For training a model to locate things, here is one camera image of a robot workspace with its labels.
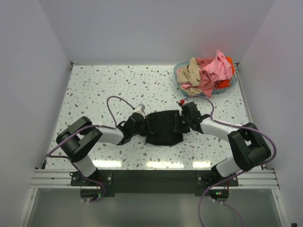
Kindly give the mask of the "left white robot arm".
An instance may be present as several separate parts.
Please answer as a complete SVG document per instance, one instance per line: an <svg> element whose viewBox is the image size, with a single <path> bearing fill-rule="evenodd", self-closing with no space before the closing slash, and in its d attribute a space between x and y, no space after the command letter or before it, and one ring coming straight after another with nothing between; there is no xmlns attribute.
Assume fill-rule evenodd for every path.
<svg viewBox="0 0 303 227"><path fill-rule="evenodd" d="M82 173L82 181L86 185L94 185L98 181L98 169L89 152L98 142L114 145L130 142L133 136L142 133L145 116L144 111L134 111L126 122L121 122L115 128L94 125L88 117L83 116L60 133L56 143Z"/></svg>

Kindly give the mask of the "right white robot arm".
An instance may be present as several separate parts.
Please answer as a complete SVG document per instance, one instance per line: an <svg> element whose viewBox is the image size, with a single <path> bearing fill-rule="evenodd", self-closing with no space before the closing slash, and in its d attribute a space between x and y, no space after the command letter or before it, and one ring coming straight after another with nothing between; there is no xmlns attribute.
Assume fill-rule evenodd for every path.
<svg viewBox="0 0 303 227"><path fill-rule="evenodd" d="M187 133L192 130L212 135L230 144L232 156L211 168L211 173L205 178L208 185L221 186L231 175L239 171L247 172L271 157L270 148L253 123L219 123L209 114L201 115L194 102L186 103L181 100L179 106L182 108L179 131Z"/></svg>

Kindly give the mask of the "black t-shirt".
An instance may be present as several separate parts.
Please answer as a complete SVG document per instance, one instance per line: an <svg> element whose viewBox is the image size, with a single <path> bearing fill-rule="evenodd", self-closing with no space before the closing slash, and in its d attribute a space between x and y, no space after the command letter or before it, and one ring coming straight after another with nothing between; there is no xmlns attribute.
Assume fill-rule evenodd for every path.
<svg viewBox="0 0 303 227"><path fill-rule="evenodd" d="M183 141L178 131L179 110L154 112L147 115L147 135L145 142L155 146L174 146Z"/></svg>

